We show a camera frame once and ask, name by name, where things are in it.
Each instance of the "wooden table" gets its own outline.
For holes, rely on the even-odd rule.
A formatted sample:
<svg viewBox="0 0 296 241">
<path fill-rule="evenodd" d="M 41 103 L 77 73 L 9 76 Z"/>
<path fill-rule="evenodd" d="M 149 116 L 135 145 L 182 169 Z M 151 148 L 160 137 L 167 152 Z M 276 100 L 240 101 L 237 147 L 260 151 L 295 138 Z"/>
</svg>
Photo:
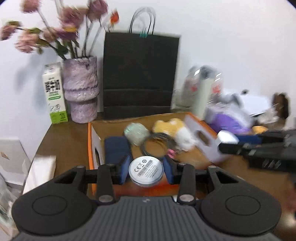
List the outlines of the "wooden table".
<svg viewBox="0 0 296 241">
<path fill-rule="evenodd" d="M 77 165 L 87 168 L 87 124 L 76 124 L 72 121 L 51 125 L 37 154 L 56 155 L 55 176 Z M 210 163 L 198 160 L 196 168 L 206 168 Z M 282 206 L 282 217 L 275 234 L 285 241 L 296 240 L 296 191 L 287 173 L 248 169 L 248 163 L 241 157 L 234 156 L 220 165 L 229 173 L 238 175 L 247 182 L 269 192 L 277 198 Z"/>
</svg>

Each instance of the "teal clip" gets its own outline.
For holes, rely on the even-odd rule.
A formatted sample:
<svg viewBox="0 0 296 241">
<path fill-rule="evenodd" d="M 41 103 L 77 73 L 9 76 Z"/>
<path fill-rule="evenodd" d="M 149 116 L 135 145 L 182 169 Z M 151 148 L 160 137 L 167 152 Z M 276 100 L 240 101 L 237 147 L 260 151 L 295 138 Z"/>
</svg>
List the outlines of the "teal clip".
<svg viewBox="0 0 296 241">
<path fill-rule="evenodd" d="M 140 34 L 140 38 L 147 38 L 148 33 L 145 33 L 145 31 Z"/>
</svg>

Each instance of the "gray plastic base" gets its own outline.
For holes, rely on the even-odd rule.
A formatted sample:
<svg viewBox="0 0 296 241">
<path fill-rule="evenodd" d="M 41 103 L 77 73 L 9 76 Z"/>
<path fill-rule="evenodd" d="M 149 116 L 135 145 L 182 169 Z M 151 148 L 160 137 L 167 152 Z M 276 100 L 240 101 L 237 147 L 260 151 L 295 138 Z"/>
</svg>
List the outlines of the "gray plastic base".
<svg viewBox="0 0 296 241">
<path fill-rule="evenodd" d="M 121 197 L 100 206 L 80 228 L 59 236 L 20 233 L 14 241 L 280 241 L 272 233 L 258 237 L 234 237 L 209 227 L 190 206 L 172 197 Z"/>
</svg>

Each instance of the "barcode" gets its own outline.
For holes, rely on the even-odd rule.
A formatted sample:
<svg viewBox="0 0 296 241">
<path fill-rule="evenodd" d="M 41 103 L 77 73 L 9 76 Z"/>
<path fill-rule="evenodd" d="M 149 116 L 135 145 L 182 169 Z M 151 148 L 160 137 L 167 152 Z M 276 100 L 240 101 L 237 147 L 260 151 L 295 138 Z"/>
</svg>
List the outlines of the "barcode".
<svg viewBox="0 0 296 241">
<path fill-rule="evenodd" d="M 142 176 L 144 174 L 144 172 L 146 171 L 146 169 L 152 164 L 152 160 L 150 160 L 144 167 L 143 169 L 138 173 L 138 176 Z"/>
</svg>

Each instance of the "orange flower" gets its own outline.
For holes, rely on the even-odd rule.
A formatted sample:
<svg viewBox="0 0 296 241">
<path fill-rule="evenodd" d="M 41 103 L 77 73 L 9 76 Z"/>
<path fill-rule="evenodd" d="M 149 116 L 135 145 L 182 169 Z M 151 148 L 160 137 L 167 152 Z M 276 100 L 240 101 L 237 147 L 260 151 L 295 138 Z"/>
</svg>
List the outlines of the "orange flower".
<svg viewBox="0 0 296 241">
<path fill-rule="evenodd" d="M 119 15 L 118 15 L 118 12 L 115 10 L 114 12 L 112 12 L 110 17 L 111 26 L 113 26 L 118 21 L 119 21 Z"/>
</svg>

